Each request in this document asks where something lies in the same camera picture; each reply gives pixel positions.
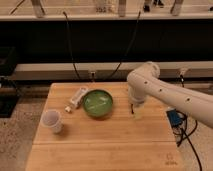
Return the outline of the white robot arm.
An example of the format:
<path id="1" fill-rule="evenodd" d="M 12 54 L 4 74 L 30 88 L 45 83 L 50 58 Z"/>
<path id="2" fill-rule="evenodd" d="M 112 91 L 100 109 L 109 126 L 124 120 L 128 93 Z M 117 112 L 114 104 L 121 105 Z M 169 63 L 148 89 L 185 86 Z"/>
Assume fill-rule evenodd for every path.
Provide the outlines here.
<path id="1" fill-rule="evenodd" d="M 160 68 L 154 62 L 131 71 L 127 76 L 130 101 L 142 104 L 150 95 L 213 129 L 213 96 L 166 83 L 159 75 Z"/>

